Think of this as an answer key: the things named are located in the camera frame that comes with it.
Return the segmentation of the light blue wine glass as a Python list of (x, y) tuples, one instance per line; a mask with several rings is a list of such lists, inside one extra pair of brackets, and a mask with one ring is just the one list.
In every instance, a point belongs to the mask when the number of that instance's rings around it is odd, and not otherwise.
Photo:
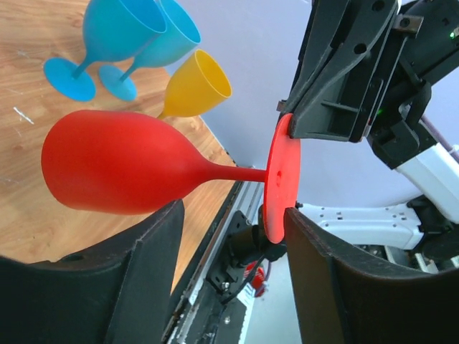
[(166, 31), (134, 57), (125, 71), (114, 65), (103, 65), (98, 76), (113, 96), (127, 102), (137, 97), (131, 75), (140, 68), (165, 67), (180, 60), (201, 43), (201, 34), (189, 13), (177, 1), (159, 1), (166, 20)]

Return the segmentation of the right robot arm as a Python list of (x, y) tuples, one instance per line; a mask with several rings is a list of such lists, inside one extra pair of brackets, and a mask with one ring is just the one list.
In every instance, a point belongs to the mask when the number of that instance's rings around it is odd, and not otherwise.
[(314, 1), (289, 96), (288, 135), (358, 143), (416, 189), (373, 207), (305, 205), (323, 229), (422, 271), (458, 265), (458, 151), (425, 118), (458, 69), (456, 1)]

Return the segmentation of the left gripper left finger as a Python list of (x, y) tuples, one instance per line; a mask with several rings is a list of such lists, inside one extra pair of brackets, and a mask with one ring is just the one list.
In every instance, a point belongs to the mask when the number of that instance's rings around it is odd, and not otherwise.
[(173, 201), (57, 262), (1, 258), (3, 343), (160, 343), (184, 225)]

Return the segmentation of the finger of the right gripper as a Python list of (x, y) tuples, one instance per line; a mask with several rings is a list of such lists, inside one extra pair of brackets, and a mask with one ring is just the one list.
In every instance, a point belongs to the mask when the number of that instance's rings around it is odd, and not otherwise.
[(282, 114), (292, 138), (350, 140), (398, 10), (396, 1), (314, 1)]

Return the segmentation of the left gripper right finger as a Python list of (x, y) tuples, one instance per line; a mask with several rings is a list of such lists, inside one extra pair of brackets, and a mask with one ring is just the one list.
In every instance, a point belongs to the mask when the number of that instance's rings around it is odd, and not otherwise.
[(295, 208), (285, 243), (303, 343), (457, 343), (458, 270), (393, 264)]

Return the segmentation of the red wine glass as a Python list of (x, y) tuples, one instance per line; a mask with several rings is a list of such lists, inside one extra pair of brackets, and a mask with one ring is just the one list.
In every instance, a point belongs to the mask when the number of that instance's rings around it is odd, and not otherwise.
[(270, 242), (283, 240), (283, 216), (295, 205), (301, 142), (291, 117), (276, 126), (266, 169), (206, 159), (168, 123), (140, 113), (79, 110), (58, 120), (44, 140), (42, 174), (51, 194), (72, 209), (145, 214), (211, 180), (264, 183), (262, 215)]

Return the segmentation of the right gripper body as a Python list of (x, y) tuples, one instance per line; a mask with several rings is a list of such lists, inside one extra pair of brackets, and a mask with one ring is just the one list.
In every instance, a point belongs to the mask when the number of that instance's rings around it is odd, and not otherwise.
[(458, 68), (458, 2), (411, 1), (402, 6), (374, 73), (379, 94), (350, 136), (400, 141), (412, 133), (432, 86)]

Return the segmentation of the yellow wine glass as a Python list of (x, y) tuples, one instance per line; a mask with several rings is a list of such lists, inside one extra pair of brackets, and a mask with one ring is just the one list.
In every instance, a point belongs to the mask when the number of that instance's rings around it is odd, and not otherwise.
[(209, 53), (197, 49), (170, 78), (158, 117), (198, 116), (231, 96), (232, 86), (224, 70)]

